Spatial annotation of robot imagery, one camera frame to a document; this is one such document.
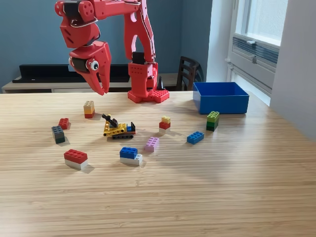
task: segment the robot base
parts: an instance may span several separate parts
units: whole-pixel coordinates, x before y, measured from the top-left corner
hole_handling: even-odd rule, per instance
[[[147,98],[141,98],[133,94],[133,92],[130,90],[128,92],[128,98],[135,102],[135,103],[140,103],[142,101],[154,101],[156,103],[161,103],[168,99],[170,97],[170,93],[167,90],[151,90],[148,93]]]

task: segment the white wall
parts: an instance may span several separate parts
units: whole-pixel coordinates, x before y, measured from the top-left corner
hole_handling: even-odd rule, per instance
[[[289,0],[271,108],[316,140],[316,0]]]
[[[234,0],[213,0],[206,81],[226,81]]]

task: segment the blue plastic bin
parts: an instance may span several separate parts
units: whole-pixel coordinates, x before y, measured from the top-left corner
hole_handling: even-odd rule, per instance
[[[245,114],[249,95],[235,82],[195,82],[193,100],[202,115],[212,111],[221,114]]]

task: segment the white lego brick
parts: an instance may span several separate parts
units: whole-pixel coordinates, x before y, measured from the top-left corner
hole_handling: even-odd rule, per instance
[[[65,164],[76,169],[83,169],[88,165],[88,160],[85,160],[83,163],[78,164],[66,159]]]
[[[143,155],[138,154],[135,159],[128,159],[128,158],[120,157],[119,160],[121,163],[125,163],[125,164],[140,165],[143,161]]]
[[[168,134],[171,131],[171,127],[168,129],[159,128],[159,133]]]

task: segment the yellow lego brick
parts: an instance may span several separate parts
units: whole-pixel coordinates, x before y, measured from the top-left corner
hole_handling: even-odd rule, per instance
[[[165,123],[171,123],[170,117],[167,117],[167,116],[161,117],[161,121],[162,121],[162,122],[165,122]]]
[[[118,128],[123,128],[124,132],[127,132],[127,124],[126,123],[119,123]]]
[[[110,128],[110,131],[104,131],[103,136],[113,136],[121,133],[124,133],[124,128],[122,127]]]
[[[212,111],[208,116],[207,116],[207,121],[208,122],[216,122],[219,119],[219,112]]]
[[[110,131],[110,123],[106,121],[105,126],[104,126],[104,133],[109,132],[109,131]]]
[[[94,102],[93,101],[87,101],[83,106],[83,111],[87,115],[93,114],[94,111]]]

